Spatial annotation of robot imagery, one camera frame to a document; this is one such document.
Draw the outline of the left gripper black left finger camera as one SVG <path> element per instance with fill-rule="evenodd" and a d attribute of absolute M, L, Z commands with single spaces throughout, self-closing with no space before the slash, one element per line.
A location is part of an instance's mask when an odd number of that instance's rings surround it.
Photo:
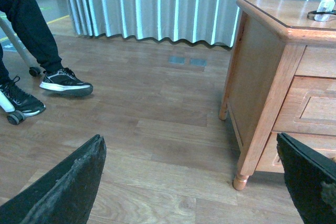
<path fill-rule="evenodd" d="M 1 223 L 87 223 L 106 154 L 104 138 L 95 135 L 1 205 Z"/>

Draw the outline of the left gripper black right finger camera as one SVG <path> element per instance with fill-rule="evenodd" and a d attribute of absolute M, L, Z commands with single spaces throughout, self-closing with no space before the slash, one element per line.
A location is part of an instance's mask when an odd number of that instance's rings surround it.
<path fill-rule="evenodd" d="M 335 223 L 335 161 L 286 133 L 277 151 L 294 206 L 304 223 Z"/>

